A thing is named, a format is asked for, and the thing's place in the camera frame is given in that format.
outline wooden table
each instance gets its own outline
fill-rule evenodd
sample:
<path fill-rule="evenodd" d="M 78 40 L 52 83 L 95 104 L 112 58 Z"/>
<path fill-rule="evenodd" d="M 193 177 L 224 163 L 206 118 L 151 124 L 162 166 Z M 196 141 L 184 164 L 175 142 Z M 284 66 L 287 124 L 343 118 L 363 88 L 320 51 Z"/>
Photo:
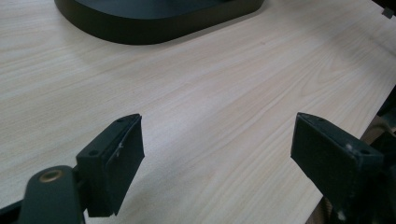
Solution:
<path fill-rule="evenodd" d="M 321 195 L 290 159 L 295 115 L 362 135 L 396 84 L 396 22 L 381 12 L 266 0 L 137 47 L 81 32 L 51 0 L 0 1 L 0 206 L 140 113 L 146 158 L 120 214 L 88 223 L 304 223 Z"/>

